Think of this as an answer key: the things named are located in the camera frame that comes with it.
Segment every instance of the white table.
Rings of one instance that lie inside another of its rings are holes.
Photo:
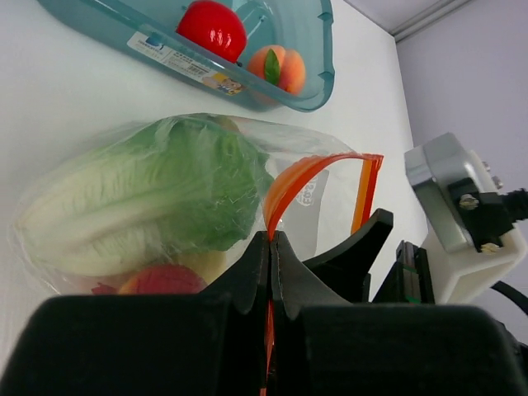
[[[421,243],[422,210],[408,186],[403,153],[413,146],[393,38],[342,0],[333,0],[336,87],[319,111],[253,113],[196,90],[61,25],[36,0],[0,4],[0,224],[12,218],[25,182],[64,147],[131,121],[207,111],[307,126],[357,151],[382,153],[375,207],[395,226],[372,269],[377,289],[401,239]],[[46,297],[0,238],[0,369],[28,316]]]

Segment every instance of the teal plastic container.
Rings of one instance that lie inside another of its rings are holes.
[[[332,94],[335,72],[330,0],[219,0],[238,14],[246,29],[247,47],[238,59],[242,66],[175,32],[192,0],[39,2],[73,29],[253,110],[282,104],[298,111],[313,111]],[[244,68],[255,52],[272,44],[297,50],[303,56],[307,78],[299,95],[291,95]]]

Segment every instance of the clear plastic bag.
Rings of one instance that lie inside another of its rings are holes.
[[[285,231],[301,260],[340,243],[368,219],[381,161],[312,130],[174,116],[94,139],[35,181],[12,241],[61,294],[198,292],[258,230]]]

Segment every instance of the sticker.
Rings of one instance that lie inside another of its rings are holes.
[[[222,73],[218,73],[200,62],[196,62],[193,58],[167,47],[162,43],[162,38],[159,35],[152,34],[149,37],[143,33],[136,32],[127,45],[171,70],[226,95],[236,95],[244,89],[240,82],[236,82]]]

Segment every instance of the red fruit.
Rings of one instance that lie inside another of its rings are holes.
[[[120,295],[192,295],[207,284],[186,266],[150,266],[133,276],[119,290]]]
[[[214,54],[235,63],[248,38],[237,14],[219,2],[193,2],[181,19],[176,33]]]

